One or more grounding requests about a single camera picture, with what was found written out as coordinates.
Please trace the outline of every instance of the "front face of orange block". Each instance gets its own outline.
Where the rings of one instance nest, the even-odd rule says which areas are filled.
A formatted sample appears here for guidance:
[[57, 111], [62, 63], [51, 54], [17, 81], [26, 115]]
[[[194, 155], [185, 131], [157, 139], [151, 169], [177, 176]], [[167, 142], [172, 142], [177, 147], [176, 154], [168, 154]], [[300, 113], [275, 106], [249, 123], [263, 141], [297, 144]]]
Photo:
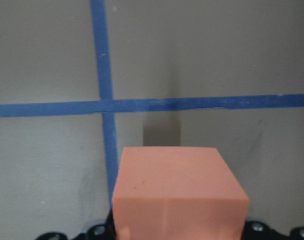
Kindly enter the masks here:
[[239, 240], [249, 198], [215, 148], [126, 147], [112, 205], [119, 240]]

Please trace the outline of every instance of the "gray floor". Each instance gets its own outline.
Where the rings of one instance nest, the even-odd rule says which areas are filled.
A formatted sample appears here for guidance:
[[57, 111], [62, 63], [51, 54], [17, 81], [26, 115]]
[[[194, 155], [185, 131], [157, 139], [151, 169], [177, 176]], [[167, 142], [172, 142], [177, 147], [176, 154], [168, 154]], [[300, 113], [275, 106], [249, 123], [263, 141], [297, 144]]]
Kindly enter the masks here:
[[[304, 0], [107, 0], [116, 99], [304, 93]], [[0, 104], [98, 100], [89, 3], [0, 0]], [[0, 240], [108, 212], [100, 114], [0, 118]], [[124, 146], [221, 152], [249, 215], [304, 225], [304, 108], [117, 113]]]

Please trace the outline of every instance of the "blue tape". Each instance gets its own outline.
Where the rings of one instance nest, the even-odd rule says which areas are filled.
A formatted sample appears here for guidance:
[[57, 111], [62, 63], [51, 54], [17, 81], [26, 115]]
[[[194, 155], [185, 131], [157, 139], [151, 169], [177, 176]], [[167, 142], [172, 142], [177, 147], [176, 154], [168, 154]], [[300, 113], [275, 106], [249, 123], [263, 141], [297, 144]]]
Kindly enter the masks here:
[[[109, 57], [108, 28], [104, 0], [90, 0], [96, 68], [99, 85], [99, 96], [102, 100], [113, 99], [111, 66]], [[118, 175], [118, 152], [115, 117], [113, 113], [102, 114], [104, 137], [105, 165], [108, 186], [108, 197], [112, 204], [112, 195]]]
[[100, 100], [54, 103], [0, 104], [0, 117], [37, 117], [180, 111], [189, 109], [269, 109], [304, 107], [304, 94]]

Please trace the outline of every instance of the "foam block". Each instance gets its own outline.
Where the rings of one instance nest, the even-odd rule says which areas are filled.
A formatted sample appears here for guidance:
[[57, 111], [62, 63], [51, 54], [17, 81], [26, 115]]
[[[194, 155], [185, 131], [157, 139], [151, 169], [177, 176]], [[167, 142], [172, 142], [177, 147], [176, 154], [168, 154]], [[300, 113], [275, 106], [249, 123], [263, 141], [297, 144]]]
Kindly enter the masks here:
[[112, 198], [119, 240], [239, 240], [248, 205], [215, 148], [123, 150]]

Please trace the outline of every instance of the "top face of orange block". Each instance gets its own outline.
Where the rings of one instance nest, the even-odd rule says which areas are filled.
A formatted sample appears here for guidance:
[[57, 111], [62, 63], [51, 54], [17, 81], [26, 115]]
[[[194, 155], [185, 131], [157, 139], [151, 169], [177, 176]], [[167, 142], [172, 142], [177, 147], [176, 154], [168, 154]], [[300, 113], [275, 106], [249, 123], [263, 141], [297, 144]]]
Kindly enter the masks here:
[[113, 198], [249, 199], [216, 148], [126, 147]]

